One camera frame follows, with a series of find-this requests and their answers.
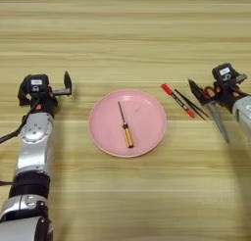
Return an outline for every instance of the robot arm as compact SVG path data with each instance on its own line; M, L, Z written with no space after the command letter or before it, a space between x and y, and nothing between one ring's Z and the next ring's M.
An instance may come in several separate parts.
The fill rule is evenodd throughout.
M2 241L53 239L47 207L53 159L53 119L58 105L55 96L72 94L72 82L67 72L65 85L65 89L52 91L45 74L28 75L21 85L20 105L30 105L33 110L20 132L23 147L9 199L4 202L0 214Z
M231 64L223 64L215 67L212 71L215 78L214 88L199 87L194 81L189 80L190 88L194 96L202 106L218 103L227 108L234 118L245 129L248 138L251 139L251 96L239 89L239 84L247 78L246 74L238 73ZM206 91L214 92L210 96ZM220 129L224 127L222 121L216 121Z

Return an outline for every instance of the red pen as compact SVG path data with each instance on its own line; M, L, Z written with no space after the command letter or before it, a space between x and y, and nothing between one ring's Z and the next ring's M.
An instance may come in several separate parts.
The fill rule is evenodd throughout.
M190 117L191 118L195 118L195 113L194 113L194 111L193 110L191 110L191 109L189 109L189 108L187 108L184 104L183 104L183 102L174 94L174 92L170 89L170 87L166 84L166 83L164 83L164 84L162 84L161 85L161 87L170 95L170 96L172 96L175 100L176 100L176 102L190 115Z

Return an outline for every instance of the screwdriver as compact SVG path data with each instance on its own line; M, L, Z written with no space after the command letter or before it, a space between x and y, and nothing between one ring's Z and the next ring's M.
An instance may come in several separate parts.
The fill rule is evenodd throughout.
M130 131L129 131L129 126L128 126L128 123L125 120L124 113L123 113L123 110L122 110L122 105L121 105L120 102L118 102L118 103L119 103L119 108L120 108L121 115L122 115L122 120L123 120L122 128L124 130L125 143L127 145L127 148L131 149L131 148L134 147L134 145L133 145L132 137L131 137L131 134L130 134Z
M176 102L190 115L191 118L195 118L193 110L187 108L166 83L162 84L161 87L176 100Z

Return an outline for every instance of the pen cap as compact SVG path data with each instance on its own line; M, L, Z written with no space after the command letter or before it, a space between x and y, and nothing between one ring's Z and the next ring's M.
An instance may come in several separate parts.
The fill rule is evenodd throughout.
M161 87L169 94L169 95L172 95L173 94L173 91L170 89L170 87L164 83L161 85Z

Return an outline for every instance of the wooden table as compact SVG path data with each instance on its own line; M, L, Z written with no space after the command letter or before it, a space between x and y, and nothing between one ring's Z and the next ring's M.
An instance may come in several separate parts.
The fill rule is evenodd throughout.
M192 98L187 79L211 84L224 62L250 75L250 18L251 0L0 0L1 135L27 110L17 99L27 74L61 87L67 70L74 82L56 118L56 241L251 240L245 136L222 110L226 145L212 119L191 120L159 87ZM122 88L154 95L169 121L162 143L137 159L102 153L88 134L93 105ZM19 139L1 145L0 179L12 178L20 149Z

